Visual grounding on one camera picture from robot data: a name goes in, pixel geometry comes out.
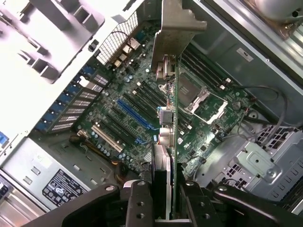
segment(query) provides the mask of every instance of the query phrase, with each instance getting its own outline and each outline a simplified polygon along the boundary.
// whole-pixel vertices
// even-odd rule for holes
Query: white sticker
[[[52,164],[52,161],[46,155],[43,155],[41,153],[37,154],[35,161],[40,163],[46,169]]]
[[[253,59],[253,57],[251,57],[247,52],[245,52],[242,48],[239,48],[237,50],[237,52],[243,57],[245,58],[248,62],[251,62]]]

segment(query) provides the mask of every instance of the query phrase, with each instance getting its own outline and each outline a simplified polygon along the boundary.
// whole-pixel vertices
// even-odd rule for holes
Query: power supply label
[[[57,207],[86,192],[87,190],[61,169],[42,190],[42,194]]]

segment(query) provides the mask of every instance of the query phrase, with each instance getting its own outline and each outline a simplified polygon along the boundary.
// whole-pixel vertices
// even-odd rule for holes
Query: blue port
[[[48,123],[45,122],[38,122],[35,126],[35,129],[40,130],[40,131],[44,131],[46,130],[46,127],[48,126]]]
[[[138,42],[142,41],[142,39],[145,38],[145,34],[141,31],[136,36],[135,39],[138,40]]]
[[[63,103],[69,103],[72,100],[72,96],[69,94],[64,94],[62,93],[58,98],[58,101],[63,102]]]
[[[81,88],[75,84],[69,84],[66,87],[66,91],[68,91],[69,93],[74,94],[74,95],[78,94],[80,92],[80,90],[81,90]]]
[[[93,75],[93,74],[96,72],[95,69],[93,69],[92,67],[90,67],[90,66],[88,66],[88,65],[83,66],[82,71],[83,71],[85,74],[90,74],[90,75]]]
[[[0,145],[3,146],[7,143],[7,141],[9,140],[9,138],[4,135],[3,132],[0,131]]]
[[[50,107],[51,110],[54,110],[55,112],[61,112],[65,108],[64,105],[60,105],[58,103],[53,103],[52,106]]]
[[[55,114],[45,113],[42,119],[47,120],[48,122],[52,122],[55,117]]]

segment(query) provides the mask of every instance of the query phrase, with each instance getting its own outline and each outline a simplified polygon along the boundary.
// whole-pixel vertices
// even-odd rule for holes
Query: blue pci express slot
[[[138,123],[147,129],[157,130],[150,125],[144,118],[142,118],[132,107],[123,102],[121,99],[117,101],[118,105],[122,107],[129,115],[131,115]]]

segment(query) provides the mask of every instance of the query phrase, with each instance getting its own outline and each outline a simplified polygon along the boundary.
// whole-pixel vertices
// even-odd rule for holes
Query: screw
[[[219,186],[218,189],[222,192],[227,191],[227,188],[225,186]]]
[[[145,185],[145,182],[144,181],[140,181],[137,185],[139,185],[139,186]]]
[[[115,188],[114,186],[108,186],[105,190],[106,191],[112,191],[112,190],[114,190],[114,188]]]
[[[193,185],[194,185],[194,182],[192,182],[192,181],[186,181],[186,185],[187,185],[187,186],[193,186]]]

